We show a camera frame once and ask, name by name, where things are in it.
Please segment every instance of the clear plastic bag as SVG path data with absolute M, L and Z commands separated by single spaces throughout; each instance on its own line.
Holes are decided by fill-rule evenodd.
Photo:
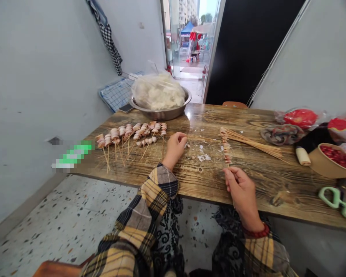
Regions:
M 326 111 L 313 111 L 307 107 L 298 107 L 286 112 L 275 111 L 277 122 L 296 125 L 303 130 L 312 131 L 327 120 Z
M 131 91 L 137 105 L 149 110 L 164 110 L 180 107 L 185 102 L 185 92 L 181 85 L 165 70 L 138 76 Z

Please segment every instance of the terrazzo floor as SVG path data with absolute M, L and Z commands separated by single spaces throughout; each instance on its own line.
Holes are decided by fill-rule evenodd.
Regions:
M 81 264 L 111 232 L 136 192 L 131 187 L 68 176 L 0 242 L 0 276 L 32 276 L 46 260 Z M 212 218 L 217 208 L 184 199 L 178 220 L 186 272 L 211 269 L 211 254 L 221 233 Z
M 191 92 L 192 100 L 191 103 L 199 103 L 203 102 L 203 86 L 204 82 L 200 81 L 198 78 L 189 79 L 189 78 L 181 78 L 177 79 L 181 86 L 185 87 Z

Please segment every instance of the green scissors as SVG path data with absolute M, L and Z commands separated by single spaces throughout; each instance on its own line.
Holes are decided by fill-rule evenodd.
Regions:
M 330 202 L 325 197 L 326 190 L 330 190 L 333 192 L 333 202 Z M 319 197 L 322 199 L 328 206 L 331 208 L 337 209 L 338 207 L 341 207 L 341 213 L 346 218 L 346 198 L 344 187 L 339 186 L 338 188 L 335 187 L 324 187 L 319 191 Z

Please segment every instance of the sky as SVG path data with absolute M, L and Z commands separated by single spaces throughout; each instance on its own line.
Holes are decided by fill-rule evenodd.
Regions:
M 218 0 L 200 0 L 199 17 L 207 13 L 211 13 L 211 15 L 214 17 L 217 5 Z

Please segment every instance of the plaid sleeve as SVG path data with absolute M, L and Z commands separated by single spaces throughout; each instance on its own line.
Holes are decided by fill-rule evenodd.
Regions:
M 289 255 L 277 235 L 254 239 L 245 235 L 245 264 L 251 276 L 297 276 L 289 264 Z
M 103 237 L 82 276 L 150 275 L 153 272 L 150 249 L 155 243 L 156 224 L 165 213 L 169 198 L 175 197 L 177 191 L 177 178 L 158 164 L 117 218 L 113 232 Z

